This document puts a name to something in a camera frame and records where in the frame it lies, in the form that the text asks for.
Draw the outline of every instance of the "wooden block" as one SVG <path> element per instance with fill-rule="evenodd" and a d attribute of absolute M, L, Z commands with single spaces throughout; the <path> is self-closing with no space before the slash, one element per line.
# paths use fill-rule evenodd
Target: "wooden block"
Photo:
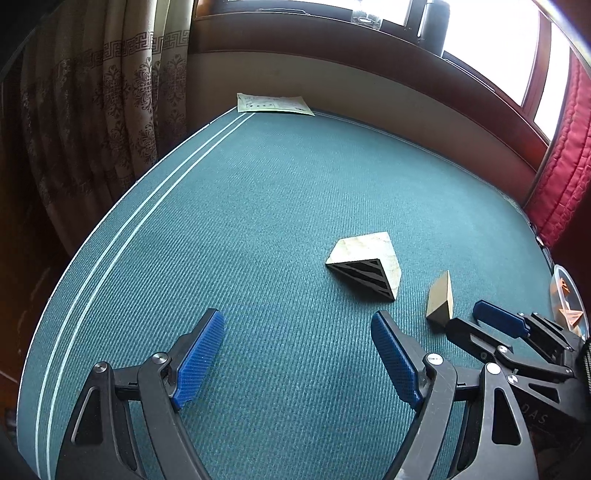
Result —
<path fill-rule="evenodd" d="M 568 325 L 570 325 L 571 327 L 574 327 L 583 316 L 583 312 L 581 312 L 580 310 L 558 309 L 558 311 L 562 313 L 562 315 L 568 322 Z"/>
<path fill-rule="evenodd" d="M 452 279 L 449 270 L 446 270 L 429 289 L 426 317 L 443 327 L 453 317 Z"/>
<path fill-rule="evenodd" d="M 396 300 L 402 270 L 388 232 L 342 238 L 326 266 Z"/>

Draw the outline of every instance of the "carpeted table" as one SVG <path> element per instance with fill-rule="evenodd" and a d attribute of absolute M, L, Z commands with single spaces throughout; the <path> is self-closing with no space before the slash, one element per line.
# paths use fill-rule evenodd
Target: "carpeted table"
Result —
<path fill-rule="evenodd" d="M 394 303 L 324 265 L 339 238 L 381 231 L 402 268 Z M 427 350 L 477 365 L 424 318 L 446 269 L 457 316 L 470 319 L 479 299 L 550 314 L 534 235 L 490 185 L 348 119 L 230 111 L 144 176 L 68 267 L 28 354 L 19 449 L 52 478 L 92 365 L 141 363 L 215 307 L 225 339 L 183 410 L 212 477 L 379 480 L 413 412 L 372 344 L 372 313 L 386 308 Z M 453 454 L 456 407 L 435 478 Z M 139 405 L 132 413 L 148 474 L 161 478 Z"/>

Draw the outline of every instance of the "red curtain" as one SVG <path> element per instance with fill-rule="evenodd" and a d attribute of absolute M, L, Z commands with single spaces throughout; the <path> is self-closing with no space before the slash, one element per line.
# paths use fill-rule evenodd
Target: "red curtain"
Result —
<path fill-rule="evenodd" d="M 557 139 L 525 208 L 550 248 L 572 220 L 591 179 L 591 79 L 572 53 L 570 65 Z"/>

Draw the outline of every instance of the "glass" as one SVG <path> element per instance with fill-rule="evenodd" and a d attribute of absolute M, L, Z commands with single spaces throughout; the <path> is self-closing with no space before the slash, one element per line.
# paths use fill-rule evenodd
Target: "glass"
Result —
<path fill-rule="evenodd" d="M 534 122 L 549 139 L 554 137 L 560 120 L 560 109 L 569 79 L 570 44 L 560 29 L 552 24 L 550 65 L 542 93 L 542 100 Z"/>
<path fill-rule="evenodd" d="M 521 105 L 538 42 L 531 0 L 446 0 L 444 50 L 463 60 Z"/>
<path fill-rule="evenodd" d="M 382 27 L 380 3 L 376 0 L 356 0 L 353 2 L 351 23 L 379 30 Z"/>

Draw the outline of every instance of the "blue gripper pad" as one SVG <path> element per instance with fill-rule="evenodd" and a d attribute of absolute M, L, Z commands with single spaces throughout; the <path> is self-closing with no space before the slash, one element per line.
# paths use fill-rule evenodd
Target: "blue gripper pad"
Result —
<path fill-rule="evenodd" d="M 522 317 L 513 315 L 484 300 L 479 300 L 474 304 L 472 316 L 513 338 L 525 338 L 530 334 L 530 328 Z"/>
<path fill-rule="evenodd" d="M 171 398 L 176 408 L 183 408 L 201 388 L 205 373 L 222 344 L 224 322 L 222 313 L 216 311 L 183 359 L 177 373 L 177 388 Z"/>
<path fill-rule="evenodd" d="M 418 389 L 418 372 L 379 313 L 374 313 L 371 319 L 371 338 L 398 398 L 408 403 L 413 410 L 419 411 L 424 399 Z"/>

